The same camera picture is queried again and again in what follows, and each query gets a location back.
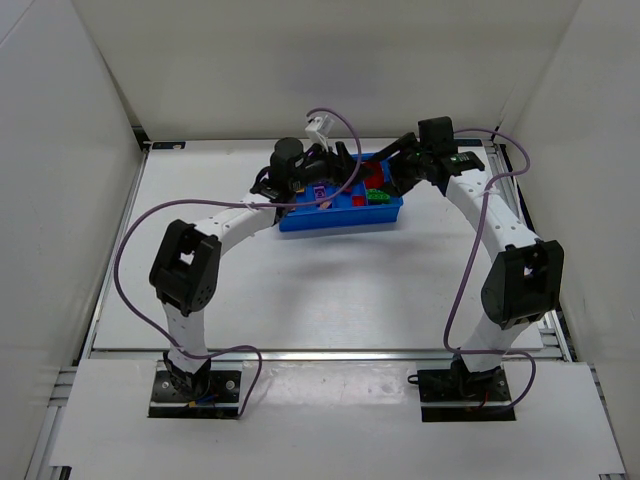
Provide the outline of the purple paw lego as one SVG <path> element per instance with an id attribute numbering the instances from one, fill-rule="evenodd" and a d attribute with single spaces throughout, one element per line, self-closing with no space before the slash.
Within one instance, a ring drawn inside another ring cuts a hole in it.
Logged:
<path id="1" fill-rule="evenodd" d="M 313 194 L 316 201 L 324 201 L 327 198 L 326 189 L 323 185 L 314 186 Z"/>

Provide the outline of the red flower lego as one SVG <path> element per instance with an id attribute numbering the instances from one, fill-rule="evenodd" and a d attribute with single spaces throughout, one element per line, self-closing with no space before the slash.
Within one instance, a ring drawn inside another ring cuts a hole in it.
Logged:
<path id="1" fill-rule="evenodd" d="M 386 184 L 388 177 L 381 162 L 365 162 L 364 171 L 367 174 L 364 185 L 367 189 L 380 190 Z"/>

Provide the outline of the green number two lego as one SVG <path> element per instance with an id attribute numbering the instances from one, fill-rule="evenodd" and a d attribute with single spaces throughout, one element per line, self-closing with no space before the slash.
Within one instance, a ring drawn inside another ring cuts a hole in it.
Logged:
<path id="1" fill-rule="evenodd" d="M 368 205 L 389 205 L 392 203 L 392 197 L 379 189 L 367 189 L 366 199 Z"/>

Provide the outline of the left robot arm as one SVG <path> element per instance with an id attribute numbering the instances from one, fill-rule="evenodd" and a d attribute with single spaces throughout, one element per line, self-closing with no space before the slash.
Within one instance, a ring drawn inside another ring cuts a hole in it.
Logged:
<path id="1" fill-rule="evenodd" d="M 349 188 L 374 171 L 355 160 L 342 142 L 305 149 L 291 137 L 274 146 L 239 208 L 196 223 L 169 224 L 149 275 L 171 337 L 164 364 L 173 387 L 190 400 L 208 394 L 211 361 L 205 345 L 204 309 L 216 291 L 221 258 L 292 210 L 299 190 L 319 183 Z"/>

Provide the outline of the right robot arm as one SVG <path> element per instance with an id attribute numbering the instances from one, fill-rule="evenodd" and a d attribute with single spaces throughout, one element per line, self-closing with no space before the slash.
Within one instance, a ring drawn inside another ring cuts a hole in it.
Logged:
<path id="1" fill-rule="evenodd" d="M 421 182 L 436 187 L 474 228 L 472 249 L 485 249 L 489 255 L 481 318 L 461 347 L 445 346 L 454 356 L 452 380 L 463 387 L 488 380 L 515 340 L 557 307 L 562 246 L 542 240 L 495 192 L 502 177 L 457 144 L 448 117 L 420 121 L 416 133 L 403 135 L 369 161 L 386 162 L 389 179 L 381 189 L 392 197 L 404 196 Z"/>

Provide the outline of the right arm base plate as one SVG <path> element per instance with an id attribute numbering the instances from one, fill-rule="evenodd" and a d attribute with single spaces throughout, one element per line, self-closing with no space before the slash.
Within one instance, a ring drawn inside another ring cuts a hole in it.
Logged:
<path id="1" fill-rule="evenodd" d="M 419 392 L 424 423 L 516 420 L 505 370 L 470 373 L 462 360 L 445 369 L 419 369 L 407 377 Z"/>

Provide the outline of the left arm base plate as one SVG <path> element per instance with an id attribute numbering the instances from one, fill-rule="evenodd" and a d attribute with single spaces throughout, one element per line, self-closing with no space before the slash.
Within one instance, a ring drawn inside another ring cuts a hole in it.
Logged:
<path id="1" fill-rule="evenodd" d="M 241 363 L 213 362 L 204 386 L 184 393 L 171 383 L 171 375 L 158 366 L 150 392 L 147 416 L 156 419 L 231 420 L 240 411 Z"/>

